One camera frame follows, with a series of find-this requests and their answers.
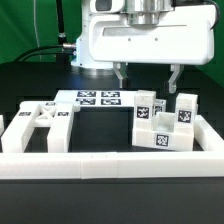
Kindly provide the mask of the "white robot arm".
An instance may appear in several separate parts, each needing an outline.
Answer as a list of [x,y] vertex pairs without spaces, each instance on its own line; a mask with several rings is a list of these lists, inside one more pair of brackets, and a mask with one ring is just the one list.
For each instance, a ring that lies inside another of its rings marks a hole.
[[126,78],[127,63],[168,64],[167,91],[186,65],[214,57],[213,0],[82,0],[82,31],[72,64],[92,74],[114,71]]

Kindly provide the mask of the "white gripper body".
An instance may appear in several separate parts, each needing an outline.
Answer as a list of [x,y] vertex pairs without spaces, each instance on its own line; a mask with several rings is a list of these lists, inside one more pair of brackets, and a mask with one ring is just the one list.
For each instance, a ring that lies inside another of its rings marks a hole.
[[157,25],[130,25],[124,14],[98,14],[89,26],[96,61],[203,65],[214,57],[215,7],[181,6]]

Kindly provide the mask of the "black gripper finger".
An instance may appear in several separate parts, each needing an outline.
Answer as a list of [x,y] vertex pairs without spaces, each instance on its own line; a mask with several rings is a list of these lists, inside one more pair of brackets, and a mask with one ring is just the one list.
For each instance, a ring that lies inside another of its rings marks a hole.
[[120,83],[123,83],[123,81],[127,78],[127,67],[125,63],[122,62],[114,62],[113,63],[113,70],[119,79]]
[[184,66],[181,64],[174,64],[170,67],[172,72],[170,79],[168,80],[168,91],[173,94],[176,92],[177,81],[184,71]]

